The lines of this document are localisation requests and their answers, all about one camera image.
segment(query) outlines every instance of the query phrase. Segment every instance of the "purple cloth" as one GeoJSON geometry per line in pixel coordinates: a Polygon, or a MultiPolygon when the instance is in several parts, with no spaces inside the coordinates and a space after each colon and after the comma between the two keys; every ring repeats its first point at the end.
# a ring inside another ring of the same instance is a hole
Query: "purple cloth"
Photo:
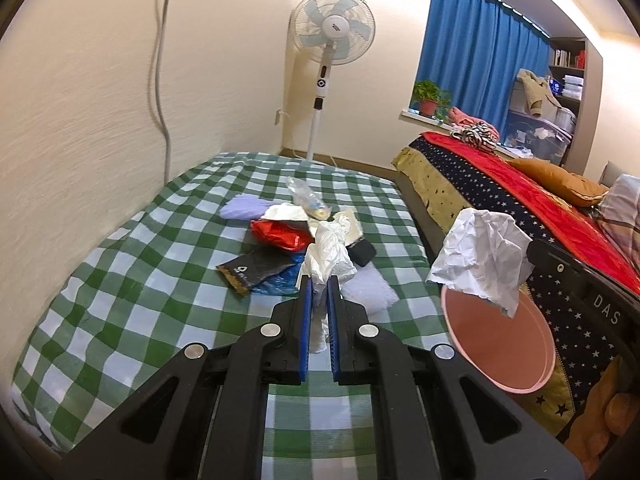
{"type": "Polygon", "coordinates": [[[275,202],[241,193],[222,206],[220,218],[225,220],[255,220],[265,214],[275,202]]]}

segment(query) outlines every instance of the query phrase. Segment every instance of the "pink bucket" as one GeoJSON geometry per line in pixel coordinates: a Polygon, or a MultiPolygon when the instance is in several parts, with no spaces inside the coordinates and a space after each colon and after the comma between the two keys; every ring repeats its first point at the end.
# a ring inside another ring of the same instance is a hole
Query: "pink bucket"
{"type": "Polygon", "coordinates": [[[551,377],[556,364],[554,338],[526,294],[520,293],[513,319],[477,296],[446,286],[442,309],[458,351],[499,388],[530,394],[551,377]]]}

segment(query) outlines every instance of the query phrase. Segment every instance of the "checkered tablecloth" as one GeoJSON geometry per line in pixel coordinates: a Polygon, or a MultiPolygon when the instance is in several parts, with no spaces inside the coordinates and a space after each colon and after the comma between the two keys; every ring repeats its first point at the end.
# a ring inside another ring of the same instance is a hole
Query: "checkered tablecloth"
{"type": "MultiPolygon", "coordinates": [[[[216,213],[240,192],[290,200],[288,176],[305,179],[334,210],[356,209],[378,252],[374,264],[400,297],[372,322],[414,346],[447,340],[437,288],[424,283],[428,262],[394,184],[280,156],[224,153],[169,183],[93,250],[28,339],[13,398],[53,446],[71,449],[188,343],[233,343],[269,319],[283,298],[241,298],[216,270],[255,243],[248,222],[216,213]]],[[[262,477],[375,478],[368,387],[333,383],[328,351],[312,354],[309,368],[302,386],[270,389],[262,477]]]]}

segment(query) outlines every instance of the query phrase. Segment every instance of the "standing fan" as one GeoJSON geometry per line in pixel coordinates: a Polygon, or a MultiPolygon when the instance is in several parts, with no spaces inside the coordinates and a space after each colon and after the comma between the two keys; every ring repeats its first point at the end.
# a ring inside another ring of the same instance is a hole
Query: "standing fan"
{"type": "Polygon", "coordinates": [[[313,160],[331,66],[344,65],[362,56],[373,43],[376,22],[364,0],[302,0],[291,15],[289,30],[296,47],[320,64],[306,149],[306,160],[313,160]]]}

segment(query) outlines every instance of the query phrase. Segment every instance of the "orange pillow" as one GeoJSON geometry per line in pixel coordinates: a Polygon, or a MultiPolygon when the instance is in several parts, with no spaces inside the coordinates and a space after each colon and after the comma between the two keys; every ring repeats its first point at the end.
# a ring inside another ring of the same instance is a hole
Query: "orange pillow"
{"type": "Polygon", "coordinates": [[[602,186],[564,168],[539,158],[515,158],[509,161],[514,168],[520,170],[531,180],[536,181],[556,196],[578,207],[589,207],[599,203],[607,187],[602,186]]]}

